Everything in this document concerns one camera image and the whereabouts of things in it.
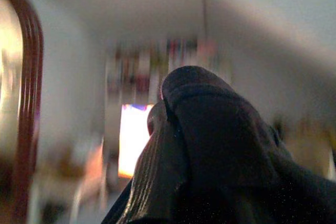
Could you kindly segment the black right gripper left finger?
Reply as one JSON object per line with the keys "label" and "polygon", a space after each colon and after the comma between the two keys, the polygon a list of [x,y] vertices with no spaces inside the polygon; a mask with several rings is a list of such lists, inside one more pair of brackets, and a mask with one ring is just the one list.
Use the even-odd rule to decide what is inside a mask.
{"label": "black right gripper left finger", "polygon": [[150,111],[150,139],[134,175],[102,223],[174,223],[178,198],[188,180],[188,160],[181,134],[163,101]]}

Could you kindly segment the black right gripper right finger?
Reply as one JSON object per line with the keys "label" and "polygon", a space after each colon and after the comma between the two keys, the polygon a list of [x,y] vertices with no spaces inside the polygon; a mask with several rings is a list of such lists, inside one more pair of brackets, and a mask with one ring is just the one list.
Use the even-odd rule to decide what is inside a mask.
{"label": "black right gripper right finger", "polygon": [[296,165],[221,78],[181,67],[161,93],[188,160],[174,223],[335,223],[335,184]]}

